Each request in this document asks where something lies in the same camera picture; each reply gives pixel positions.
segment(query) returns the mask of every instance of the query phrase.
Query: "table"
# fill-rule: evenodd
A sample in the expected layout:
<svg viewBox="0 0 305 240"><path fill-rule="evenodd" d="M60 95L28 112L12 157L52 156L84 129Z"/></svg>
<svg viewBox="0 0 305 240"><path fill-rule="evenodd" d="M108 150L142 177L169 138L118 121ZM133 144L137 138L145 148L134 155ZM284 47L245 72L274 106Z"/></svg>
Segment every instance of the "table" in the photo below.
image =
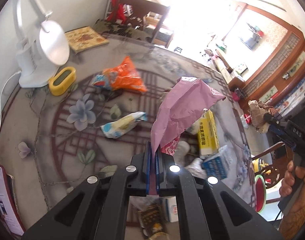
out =
<svg viewBox="0 0 305 240"><path fill-rule="evenodd" d="M246 136L240 122L238 104L232 100L222 76L205 66L165 49L115 35L107 35L110 43L92 48L77 55L70 55L65 66L77 70L78 87L70 94L54 97L47 87L21 89L17 86L3 110L0 133L0 164L15 178L15 192L23 224L29 228L47 210L89 175L98 174L107 165L128 165L134 154L144 149L150 138L155 120L159 96L172 87L180 76L202 78L227 98L212 109L217 126L219 143L229 145L233 158L228 178L224 180L242 199L254 207L254 172ZM130 55L148 91L140 95L124 91L106 101L98 90L90 85L93 75L103 68L119 65ZM91 109L96 122L82 132L75 130L66 120L68 108L77 99L87 95L94 101ZM117 104L122 116L136 111L147 112L148 121L118 139L104 137L99 125L112 121L110 109ZM196 138L183 136L190 144ZM35 151L21 159L18 144L26 142ZM86 155L94 151L95 158L83 164L78 152Z"/></svg>

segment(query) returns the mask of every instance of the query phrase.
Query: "wooden chair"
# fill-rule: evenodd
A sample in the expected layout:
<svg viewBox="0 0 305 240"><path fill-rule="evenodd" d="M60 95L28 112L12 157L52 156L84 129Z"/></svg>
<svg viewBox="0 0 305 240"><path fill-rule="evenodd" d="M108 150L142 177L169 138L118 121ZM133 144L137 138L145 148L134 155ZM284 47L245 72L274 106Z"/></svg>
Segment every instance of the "wooden chair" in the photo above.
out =
<svg viewBox="0 0 305 240"><path fill-rule="evenodd" d="M127 17L125 25L131 25L131 28L144 31L146 27L145 18L150 12L162 15L161 19L152 32L152 35L147 38L149 43L153 43L158 34L159 29L163 25L163 21L167 17L170 7L159 3L154 3L147 0L118 0L112 12L112 21L116 21L116 14L119 4L126 4L131 6L131 15Z"/></svg>
<svg viewBox="0 0 305 240"><path fill-rule="evenodd" d="M278 142L271 147L269 147L267 150L263 151L261 154L258 154L257 156L253 157L252 160L257 160L261 158L262 156L271 153L274 150L279 149L280 147L286 147L286 155L278 158L273 161L273 164L263 168L261 171L258 171L255 173L261 174L264 179L270 179L271 183L266 183L266 189L269 189L271 187L274 187L281 179L284 178L285 172L287 170L287 164L289 161L292 160L294 152L283 142Z"/></svg>

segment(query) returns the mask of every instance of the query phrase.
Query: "yellow toy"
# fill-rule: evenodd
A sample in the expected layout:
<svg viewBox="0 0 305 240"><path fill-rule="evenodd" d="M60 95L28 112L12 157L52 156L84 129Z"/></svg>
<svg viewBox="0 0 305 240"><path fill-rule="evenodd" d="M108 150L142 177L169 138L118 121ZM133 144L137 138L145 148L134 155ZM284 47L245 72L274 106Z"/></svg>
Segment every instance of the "yellow toy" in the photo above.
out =
<svg viewBox="0 0 305 240"><path fill-rule="evenodd" d="M74 67L63 68L56 76L48 80L49 89L54 96L60 96L76 80L76 69Z"/></svg>

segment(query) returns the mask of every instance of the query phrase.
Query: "orange plastic package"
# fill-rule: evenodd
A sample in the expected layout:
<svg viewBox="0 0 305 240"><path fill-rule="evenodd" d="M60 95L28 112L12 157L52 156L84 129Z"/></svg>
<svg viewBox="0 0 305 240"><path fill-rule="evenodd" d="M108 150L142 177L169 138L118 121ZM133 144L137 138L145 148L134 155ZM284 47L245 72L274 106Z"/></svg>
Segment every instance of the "orange plastic package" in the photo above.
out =
<svg viewBox="0 0 305 240"><path fill-rule="evenodd" d="M120 88L133 89L141 92L146 92L147 88L143 83L143 80L139 76L134 63L130 57L127 56L123 62L114 68L106 68L102 71L106 77L108 77L112 90Z"/></svg>

